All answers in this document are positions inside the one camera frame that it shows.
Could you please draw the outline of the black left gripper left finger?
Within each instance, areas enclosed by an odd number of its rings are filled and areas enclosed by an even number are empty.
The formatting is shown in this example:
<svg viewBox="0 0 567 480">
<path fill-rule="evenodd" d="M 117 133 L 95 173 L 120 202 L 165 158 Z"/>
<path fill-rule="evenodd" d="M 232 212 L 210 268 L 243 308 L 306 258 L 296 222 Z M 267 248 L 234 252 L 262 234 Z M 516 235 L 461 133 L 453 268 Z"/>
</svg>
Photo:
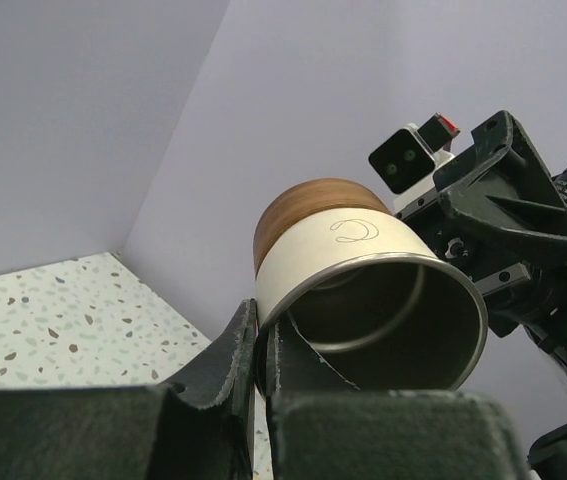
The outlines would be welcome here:
<svg viewBox="0 0 567 480">
<path fill-rule="evenodd" d="M 249 479 L 256 303 L 157 385 L 0 390 L 0 479 Z"/>
</svg>

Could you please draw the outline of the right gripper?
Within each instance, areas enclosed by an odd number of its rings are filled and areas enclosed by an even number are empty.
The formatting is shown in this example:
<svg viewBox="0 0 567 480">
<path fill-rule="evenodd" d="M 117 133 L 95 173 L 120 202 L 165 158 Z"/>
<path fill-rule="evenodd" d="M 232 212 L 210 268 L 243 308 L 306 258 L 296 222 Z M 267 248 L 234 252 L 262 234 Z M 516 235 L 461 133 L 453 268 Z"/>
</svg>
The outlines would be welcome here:
<svg viewBox="0 0 567 480">
<path fill-rule="evenodd" d="M 474 282 L 491 319 L 539 320 L 563 296 L 556 273 L 567 260 L 567 206 L 510 112 L 496 112 L 472 138 L 432 178 L 396 195 L 397 214 Z"/>
</svg>

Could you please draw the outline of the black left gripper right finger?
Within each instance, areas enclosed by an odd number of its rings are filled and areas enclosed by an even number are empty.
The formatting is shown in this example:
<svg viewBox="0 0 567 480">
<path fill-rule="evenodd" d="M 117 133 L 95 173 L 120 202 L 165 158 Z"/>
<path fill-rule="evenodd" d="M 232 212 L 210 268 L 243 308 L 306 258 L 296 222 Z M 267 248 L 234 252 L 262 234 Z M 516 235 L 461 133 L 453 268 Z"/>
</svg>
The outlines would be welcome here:
<svg viewBox="0 0 567 480">
<path fill-rule="evenodd" d="M 259 332 L 276 479 L 527 479 L 506 412 L 480 395 L 359 390 L 291 321 Z"/>
</svg>

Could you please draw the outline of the steel cup front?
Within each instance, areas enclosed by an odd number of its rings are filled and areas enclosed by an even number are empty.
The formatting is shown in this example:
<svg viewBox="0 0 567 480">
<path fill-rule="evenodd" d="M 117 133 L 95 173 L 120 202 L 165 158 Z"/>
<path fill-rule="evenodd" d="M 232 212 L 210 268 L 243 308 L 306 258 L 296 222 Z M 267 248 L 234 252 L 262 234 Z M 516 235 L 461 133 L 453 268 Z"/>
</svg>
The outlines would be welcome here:
<svg viewBox="0 0 567 480">
<path fill-rule="evenodd" d="M 365 389 L 457 389 L 479 362 L 487 308 L 367 187 L 320 178 L 290 187 L 253 237 L 259 327 L 293 324 Z"/>
</svg>

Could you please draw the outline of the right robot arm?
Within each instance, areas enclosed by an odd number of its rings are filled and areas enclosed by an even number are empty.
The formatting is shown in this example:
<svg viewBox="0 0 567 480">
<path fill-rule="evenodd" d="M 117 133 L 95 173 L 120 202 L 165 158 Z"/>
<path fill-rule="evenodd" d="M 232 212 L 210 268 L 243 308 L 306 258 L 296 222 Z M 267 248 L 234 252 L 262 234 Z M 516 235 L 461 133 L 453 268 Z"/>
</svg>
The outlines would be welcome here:
<svg viewBox="0 0 567 480">
<path fill-rule="evenodd" d="M 278 479 L 567 479 L 567 424 L 522 453 L 464 394 L 489 334 L 525 331 L 567 390 L 567 168 L 501 110 L 450 151 L 440 114 L 369 156 L 392 207 L 298 184 L 254 234 L 256 384 Z"/>
</svg>

